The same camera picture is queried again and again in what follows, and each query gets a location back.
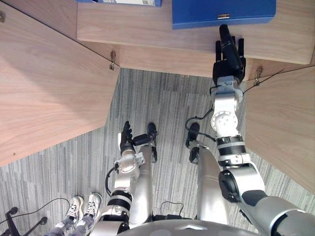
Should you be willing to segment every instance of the floor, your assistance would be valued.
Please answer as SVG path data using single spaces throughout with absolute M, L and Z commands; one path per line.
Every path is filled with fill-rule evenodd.
M 185 120 L 202 116 L 210 107 L 209 87 L 212 80 L 203 77 L 122 69 L 112 100 L 106 125 L 97 130 L 40 151 L 19 161 L 0 167 L 0 221 L 4 213 L 17 206 L 18 213 L 34 211 L 54 198 L 81 195 L 87 199 L 91 191 L 99 192 L 106 202 L 104 181 L 107 171 L 119 157 L 117 134 L 126 120 L 134 136 L 145 132 L 148 122 L 157 125 L 158 162 L 153 165 L 153 211 L 159 213 L 163 201 L 184 203 L 182 216 L 196 215 L 197 168 L 188 160 L 185 147 Z M 245 131 L 245 103 L 239 112 L 239 129 Z M 201 130 L 214 135 L 210 119 L 200 123 Z M 200 138 L 217 157 L 211 140 Z M 307 212 L 315 214 L 315 197 L 286 175 L 252 153 L 265 180 L 268 195 L 283 197 Z M 48 222 L 33 235 L 43 235 L 61 221 L 67 203 L 56 200 L 41 211 L 15 219 L 20 233 L 42 216 Z M 178 214 L 179 205 L 164 204 L 163 214 Z M 238 208 L 230 206 L 231 224 L 254 231 L 241 216 Z M 6 230 L 0 225 L 0 233 Z

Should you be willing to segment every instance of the black cable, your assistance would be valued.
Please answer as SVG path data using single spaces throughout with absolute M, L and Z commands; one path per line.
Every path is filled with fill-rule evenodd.
M 6 220 L 1 221 L 0 224 L 4 223 L 5 221 L 7 221 L 7 220 L 9 220 L 9 219 L 13 219 L 13 218 L 16 218 L 16 217 L 19 217 L 19 216 L 34 214 L 34 213 L 36 213 L 36 212 L 42 210 L 45 206 L 47 206 L 47 205 L 50 204 L 51 202 L 53 202 L 53 201 L 55 201 L 55 200 L 58 200 L 58 199 L 66 200 L 67 203 L 68 203 L 68 205 L 69 205 L 69 207 L 68 207 L 68 210 L 69 210 L 69 208 L 70 208 L 70 202 L 68 201 L 68 199 L 66 199 L 66 198 L 55 198 L 55 199 L 51 200 L 50 202 L 46 203 L 44 206 L 42 206 L 40 209 L 38 209 L 38 210 L 36 210 L 36 211 L 30 212 L 30 213 L 21 214 L 21 215 L 15 215 L 15 216 L 13 216 L 13 217 L 11 217 L 11 218 L 8 218 L 8 219 L 6 219 Z
M 187 127 L 187 124 L 188 124 L 189 121 L 191 121 L 192 119 L 202 120 L 202 119 L 204 119 L 206 116 L 208 116 L 208 115 L 212 112 L 212 110 L 213 110 L 213 109 L 212 109 L 212 107 L 211 107 L 210 110 L 208 110 L 208 111 L 206 112 L 206 114 L 205 114 L 203 117 L 197 117 L 197 116 L 195 116 L 195 117 L 191 117 L 191 118 L 189 118 L 188 120 L 186 120 L 186 122 L 185 122 L 185 129 L 188 130 L 189 132 L 194 133 L 194 134 L 197 134 L 197 135 L 204 135 L 204 136 L 206 136 L 207 138 L 211 139 L 213 142 L 215 142 L 216 139 L 213 138 L 213 137 L 211 137 L 210 135 L 204 134 L 204 133 L 200 133 L 200 132 L 196 132 L 196 131 L 194 131 L 194 130 L 189 130 L 189 128 Z
M 162 205 L 163 205 L 164 203 L 181 204 L 181 205 L 182 205 L 182 208 L 181 208 L 181 210 L 179 211 L 179 216 L 181 216 L 182 210 L 183 210 L 183 208 L 184 208 L 184 204 L 183 204 L 183 203 L 174 203 L 174 202 L 170 202 L 170 201 L 162 202 L 161 206 L 159 207 L 159 212 L 160 212 L 161 215 L 162 215 Z
M 248 90 L 250 90 L 250 89 L 252 89 L 252 88 L 254 88 L 254 87 L 260 85 L 261 83 L 263 83 L 263 82 L 265 82 L 265 81 L 271 79 L 272 77 L 274 77 L 275 75 L 278 75 L 278 74 L 281 73 L 282 71 L 284 71 L 284 69 L 282 69 L 281 71 L 278 71 L 276 74 L 273 74 L 273 75 L 269 76 L 267 79 L 264 79 L 263 81 L 260 81 L 260 82 L 258 82 L 257 84 L 251 86 L 250 88 L 248 88 L 247 90 L 245 90 L 245 91 L 243 92 L 243 95 L 244 95 L 244 93 L 246 93 Z
M 114 169 L 116 169 L 115 166 L 107 172 L 107 175 L 106 175 L 106 178 L 105 178 L 105 189 L 106 189 L 106 193 L 107 193 L 109 196 L 112 195 L 112 192 L 111 192 L 111 191 L 109 190 L 109 188 L 108 188 L 108 178 L 110 177 L 110 173 L 112 173 L 112 171 L 113 171 Z

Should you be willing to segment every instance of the white sneaker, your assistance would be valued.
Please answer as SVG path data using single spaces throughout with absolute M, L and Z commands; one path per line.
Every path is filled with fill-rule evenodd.
M 70 207 L 66 214 L 66 217 L 73 217 L 73 222 L 76 223 L 83 217 L 82 211 L 83 198 L 80 196 L 75 196 L 70 200 Z
M 102 204 L 103 198 L 98 193 L 91 193 L 89 195 L 89 202 L 84 208 L 84 215 L 89 214 L 94 219 L 100 215 L 100 205 Z

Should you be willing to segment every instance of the metal hinge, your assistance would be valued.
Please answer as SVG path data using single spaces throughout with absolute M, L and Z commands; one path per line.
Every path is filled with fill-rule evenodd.
M 112 61 L 112 63 L 109 65 L 109 69 L 114 70 L 115 69 L 114 64 L 116 61 L 116 52 L 115 51 L 112 51 L 110 53 L 110 60 Z
M 2 11 L 0 11 L 0 22 L 4 23 L 4 20 L 5 20 L 5 14 Z
M 260 84 L 259 78 L 261 77 L 263 71 L 264 71 L 264 68 L 262 66 L 259 66 L 257 68 L 256 74 L 255 74 L 254 86 L 259 86 Z

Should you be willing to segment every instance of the wooden cabinet door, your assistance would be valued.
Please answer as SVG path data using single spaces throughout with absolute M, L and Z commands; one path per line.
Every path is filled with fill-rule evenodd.
M 120 68 L 0 2 L 0 166 L 101 127 Z
M 248 91 L 246 137 L 249 149 L 315 194 L 314 66 Z

